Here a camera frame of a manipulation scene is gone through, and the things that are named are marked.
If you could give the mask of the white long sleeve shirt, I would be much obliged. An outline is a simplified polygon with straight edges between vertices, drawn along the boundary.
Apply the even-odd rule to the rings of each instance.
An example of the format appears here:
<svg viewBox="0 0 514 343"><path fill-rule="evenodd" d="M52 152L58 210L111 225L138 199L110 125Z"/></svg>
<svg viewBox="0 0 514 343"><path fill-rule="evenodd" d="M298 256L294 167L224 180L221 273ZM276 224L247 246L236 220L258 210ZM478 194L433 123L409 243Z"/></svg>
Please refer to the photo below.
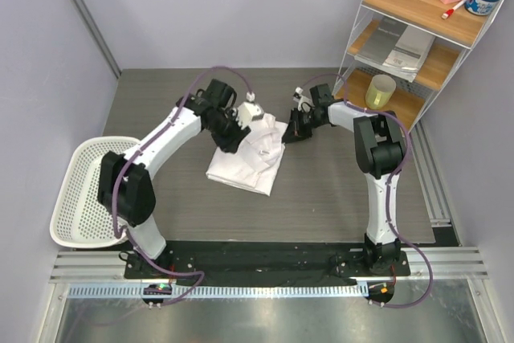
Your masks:
<svg viewBox="0 0 514 343"><path fill-rule="evenodd" d="M285 151L287 124L266 113L250 124L236 153L217 149L206 171L211 181L269 196Z"/></svg>

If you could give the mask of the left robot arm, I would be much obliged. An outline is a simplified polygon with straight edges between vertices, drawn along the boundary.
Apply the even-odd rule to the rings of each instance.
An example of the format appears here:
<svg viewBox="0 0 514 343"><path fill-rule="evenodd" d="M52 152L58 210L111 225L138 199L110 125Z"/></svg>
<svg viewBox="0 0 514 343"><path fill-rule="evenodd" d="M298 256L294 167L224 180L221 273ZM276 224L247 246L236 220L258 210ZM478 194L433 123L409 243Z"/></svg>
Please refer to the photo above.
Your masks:
<svg viewBox="0 0 514 343"><path fill-rule="evenodd" d="M143 140L123 153L107 152L101 159L97 200L112 216L114 233L124 230L133 246L144 256L143 268L155 278L165 276L171 258L163 253L164 236L153 212L156 194L153 179L159 169L189 140L207 130L224 153L236 153L250 133L250 124L263 116L255 94L236 105L236 91L219 80L196 93L187 92L170 114Z"/></svg>

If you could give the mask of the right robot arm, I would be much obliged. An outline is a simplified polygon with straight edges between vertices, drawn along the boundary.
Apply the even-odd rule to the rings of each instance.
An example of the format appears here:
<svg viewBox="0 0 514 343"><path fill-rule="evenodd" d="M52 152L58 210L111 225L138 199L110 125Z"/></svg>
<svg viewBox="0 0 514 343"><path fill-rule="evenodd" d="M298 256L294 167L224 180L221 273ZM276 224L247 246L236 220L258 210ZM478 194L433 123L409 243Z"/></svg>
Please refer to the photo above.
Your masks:
<svg viewBox="0 0 514 343"><path fill-rule="evenodd" d="M282 141L290 144L312 137L314 129L339 126L353 133L355 156L368 187L369 221L365 231L363 260L366 271L386 273L400 260L396 190L407 155L407 143L395 115L360 108L336 99L327 84L310 88L306 97L297 88L290 120Z"/></svg>

